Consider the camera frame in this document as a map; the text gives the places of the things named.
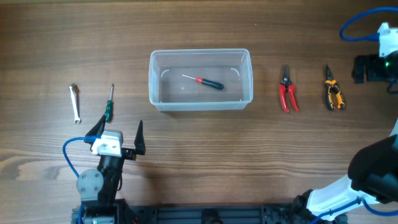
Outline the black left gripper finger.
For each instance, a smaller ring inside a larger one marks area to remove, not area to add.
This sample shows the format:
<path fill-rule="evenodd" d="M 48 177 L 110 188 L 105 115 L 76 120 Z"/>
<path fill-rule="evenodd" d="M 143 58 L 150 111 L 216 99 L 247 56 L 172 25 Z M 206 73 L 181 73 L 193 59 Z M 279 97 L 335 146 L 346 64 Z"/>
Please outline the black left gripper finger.
<path fill-rule="evenodd" d="M 86 133 L 84 142 L 93 144 L 95 136 L 101 136 L 106 124 L 106 116 L 102 115 L 99 121 Z"/>
<path fill-rule="evenodd" d="M 134 140 L 134 145 L 135 145 L 135 152 L 138 155 L 144 156 L 146 154 L 146 145 L 144 142 L 144 133 L 143 133 L 143 121 L 140 120 L 137 133 L 136 133 L 136 138 Z"/>

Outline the orange black needle-nose pliers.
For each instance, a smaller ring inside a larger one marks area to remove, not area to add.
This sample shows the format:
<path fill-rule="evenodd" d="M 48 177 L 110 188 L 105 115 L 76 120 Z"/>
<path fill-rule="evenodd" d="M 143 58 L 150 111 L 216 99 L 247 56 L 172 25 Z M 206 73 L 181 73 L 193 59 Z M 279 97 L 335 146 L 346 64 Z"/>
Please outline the orange black needle-nose pliers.
<path fill-rule="evenodd" d="M 335 104 L 333 103 L 332 96 L 335 95 L 337 100 L 337 108 L 339 110 L 345 109 L 345 101 L 343 94 L 340 90 L 338 82 L 333 78 L 333 74 L 328 65 L 325 65 L 325 102 L 326 107 L 333 111 L 335 109 Z"/>

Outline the red handled cutters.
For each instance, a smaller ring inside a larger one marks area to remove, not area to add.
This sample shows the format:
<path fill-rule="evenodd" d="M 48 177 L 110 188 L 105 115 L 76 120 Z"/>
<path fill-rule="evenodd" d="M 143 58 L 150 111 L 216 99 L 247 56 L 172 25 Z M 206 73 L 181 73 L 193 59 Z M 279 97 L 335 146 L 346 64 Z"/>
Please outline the red handled cutters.
<path fill-rule="evenodd" d="M 295 85 L 292 83 L 290 79 L 290 68 L 288 65 L 284 65 L 284 71 L 283 71 L 283 76 L 279 84 L 279 96 L 280 96 L 280 102 L 282 109 L 286 112 L 289 113 L 289 107 L 287 105 L 287 97 L 286 94 L 290 96 L 290 102 L 293 106 L 293 109 L 295 111 L 299 111 L 299 107 L 297 104 L 297 100 L 295 97 Z"/>

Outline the black red screwdriver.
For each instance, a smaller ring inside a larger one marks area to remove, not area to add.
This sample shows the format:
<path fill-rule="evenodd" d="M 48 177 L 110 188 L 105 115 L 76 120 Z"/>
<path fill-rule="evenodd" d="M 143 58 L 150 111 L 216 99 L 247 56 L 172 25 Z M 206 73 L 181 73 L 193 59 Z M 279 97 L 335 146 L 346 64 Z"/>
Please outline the black red screwdriver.
<path fill-rule="evenodd" d="M 216 90 L 223 90 L 224 89 L 224 85 L 222 83 L 219 83 L 219 82 L 207 80 L 207 79 L 204 79 L 204 78 L 193 78 L 193 77 L 190 77 L 190 76 L 187 76 L 187 75 L 183 75 L 183 77 L 193 79 L 196 82 L 201 83 L 202 85 L 206 85 L 206 86 L 212 87 L 212 88 L 214 88 Z"/>

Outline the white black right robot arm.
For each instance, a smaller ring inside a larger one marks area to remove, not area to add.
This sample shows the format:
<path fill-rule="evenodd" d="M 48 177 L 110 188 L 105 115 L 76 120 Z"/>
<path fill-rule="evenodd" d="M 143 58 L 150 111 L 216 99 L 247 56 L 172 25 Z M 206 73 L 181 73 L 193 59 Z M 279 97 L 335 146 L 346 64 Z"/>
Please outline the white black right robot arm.
<path fill-rule="evenodd" d="M 348 173 L 332 184 L 298 195 L 286 208 L 288 223 L 343 223 L 344 214 L 358 207 L 384 216 L 396 216 L 396 211 L 382 212 L 372 204 L 397 201 L 397 134 L 358 151 Z"/>

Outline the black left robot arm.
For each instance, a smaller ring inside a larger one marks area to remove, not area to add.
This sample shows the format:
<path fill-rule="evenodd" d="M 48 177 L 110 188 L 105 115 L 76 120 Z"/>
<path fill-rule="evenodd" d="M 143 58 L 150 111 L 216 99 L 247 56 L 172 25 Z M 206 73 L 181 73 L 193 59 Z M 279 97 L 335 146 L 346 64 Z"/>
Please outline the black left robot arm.
<path fill-rule="evenodd" d="M 136 156 L 146 153 L 143 122 L 138 125 L 134 148 L 122 147 L 123 133 L 106 129 L 106 117 L 87 132 L 84 142 L 90 151 L 99 156 L 95 169 L 82 172 L 76 182 L 81 195 L 81 205 L 72 213 L 72 223 L 139 223 L 138 216 L 124 199 L 116 194 L 123 184 L 122 172 L 126 160 L 134 161 Z"/>

